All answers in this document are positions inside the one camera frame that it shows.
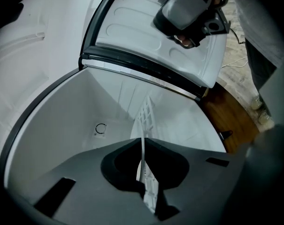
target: black pants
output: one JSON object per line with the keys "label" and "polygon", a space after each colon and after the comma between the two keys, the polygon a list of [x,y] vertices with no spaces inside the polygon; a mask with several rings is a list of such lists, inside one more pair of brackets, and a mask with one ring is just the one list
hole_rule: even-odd
{"label": "black pants", "polygon": [[257,91],[259,91],[273,74],[276,66],[265,58],[254,46],[252,46],[247,39],[245,39],[245,45],[253,83]]}

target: light wood floor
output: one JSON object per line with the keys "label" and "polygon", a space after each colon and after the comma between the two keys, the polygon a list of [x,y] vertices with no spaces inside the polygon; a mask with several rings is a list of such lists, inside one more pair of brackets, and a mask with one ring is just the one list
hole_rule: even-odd
{"label": "light wood floor", "polygon": [[[231,28],[239,37],[240,42],[244,41],[245,37],[238,21],[234,0],[229,0],[228,4],[223,7],[222,10],[227,20],[231,21]],[[232,63],[246,56],[245,45],[239,45],[235,36],[230,31],[227,36],[223,65]],[[247,58],[242,59],[233,65],[243,66],[246,61]],[[248,64],[240,68],[229,66],[221,68],[217,82],[221,84],[244,107],[244,109],[255,122],[260,132],[274,126],[273,121],[268,122],[264,126],[260,125],[258,123],[258,117],[261,111],[253,111],[250,108],[251,101],[255,96],[258,95],[258,91],[253,84]]]}

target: black cable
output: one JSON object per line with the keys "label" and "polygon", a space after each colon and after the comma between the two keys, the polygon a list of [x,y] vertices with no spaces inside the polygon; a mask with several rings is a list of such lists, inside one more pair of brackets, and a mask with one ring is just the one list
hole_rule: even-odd
{"label": "black cable", "polygon": [[245,44],[245,42],[240,42],[238,36],[236,35],[235,31],[233,29],[230,28],[230,30],[232,31],[232,33],[235,35],[237,41],[239,44]]}

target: person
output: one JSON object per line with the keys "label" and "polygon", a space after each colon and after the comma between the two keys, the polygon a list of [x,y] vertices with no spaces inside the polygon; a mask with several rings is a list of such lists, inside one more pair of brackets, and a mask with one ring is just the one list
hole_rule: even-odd
{"label": "person", "polygon": [[[252,80],[260,91],[276,68],[284,61],[284,39],[275,21],[259,0],[235,0],[240,25],[245,35],[245,45]],[[177,37],[183,45],[191,42],[184,36]],[[270,114],[260,96],[251,102],[251,108],[263,108],[259,122],[266,123]]]}

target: foot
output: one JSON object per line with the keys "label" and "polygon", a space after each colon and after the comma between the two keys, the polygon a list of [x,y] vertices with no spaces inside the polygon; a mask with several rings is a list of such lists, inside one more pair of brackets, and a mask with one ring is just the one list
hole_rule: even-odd
{"label": "foot", "polygon": [[261,125],[266,124],[269,120],[271,120],[271,117],[268,115],[267,111],[264,110],[260,116],[259,116],[259,123]]}
{"label": "foot", "polygon": [[260,96],[255,97],[251,102],[251,108],[253,110],[258,110],[262,105],[263,101],[260,99]]}

